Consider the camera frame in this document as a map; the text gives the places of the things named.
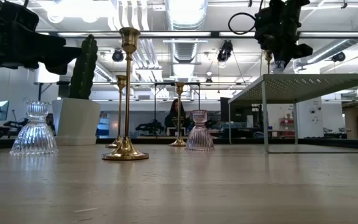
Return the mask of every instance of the cactus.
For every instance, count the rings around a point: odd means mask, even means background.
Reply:
[[[82,42],[82,54],[77,58],[70,82],[69,98],[88,100],[93,85],[94,70],[98,59],[98,46],[93,35]]]

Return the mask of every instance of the dark hair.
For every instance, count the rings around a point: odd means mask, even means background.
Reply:
[[[171,110],[169,111],[170,114],[176,114],[175,110],[175,103],[178,102],[178,99],[174,99],[171,105]],[[186,114],[185,109],[183,108],[183,104],[180,104],[180,115],[184,116]]]

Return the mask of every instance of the white pot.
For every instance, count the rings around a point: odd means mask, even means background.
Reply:
[[[91,100],[64,98],[52,102],[58,146],[96,144],[100,104]]]

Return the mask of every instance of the clear glass vase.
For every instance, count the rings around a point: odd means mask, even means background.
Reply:
[[[189,150],[212,150],[214,149],[214,142],[212,137],[205,127],[207,121],[206,110],[194,110],[191,112],[195,127],[191,130],[189,138],[187,139],[186,149]]]
[[[27,118],[30,120],[17,136],[11,155],[27,156],[55,154],[58,152],[52,130],[46,124],[50,103],[41,101],[27,102]]]

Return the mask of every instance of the brass candlestick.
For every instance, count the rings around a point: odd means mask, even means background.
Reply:
[[[181,111],[181,94],[183,93],[183,86],[185,86],[182,82],[176,82],[177,93],[178,93],[178,137],[174,143],[169,144],[169,146],[173,147],[185,147],[186,143],[181,137],[181,125],[180,125],[180,111]]]
[[[127,57],[127,84],[126,84],[126,99],[125,99],[125,137],[118,148],[110,153],[103,154],[102,159],[106,160],[136,160],[136,159],[148,159],[149,154],[136,151],[132,145],[131,138],[129,137],[129,96],[131,95],[130,81],[131,81],[131,61],[132,54],[137,48],[137,39],[140,36],[140,32],[137,29],[131,27],[124,27],[119,30],[122,38],[122,48],[124,49]]]
[[[122,136],[121,136],[121,108],[122,108],[122,89],[125,87],[125,75],[116,75],[117,78],[117,86],[118,86],[118,92],[119,92],[119,106],[118,106],[118,135],[116,140],[114,140],[113,143],[108,144],[106,148],[109,149],[116,149],[119,145],[122,143]]]
[[[265,60],[267,62],[267,74],[270,74],[270,61],[273,59],[272,52],[269,50],[264,50]]]

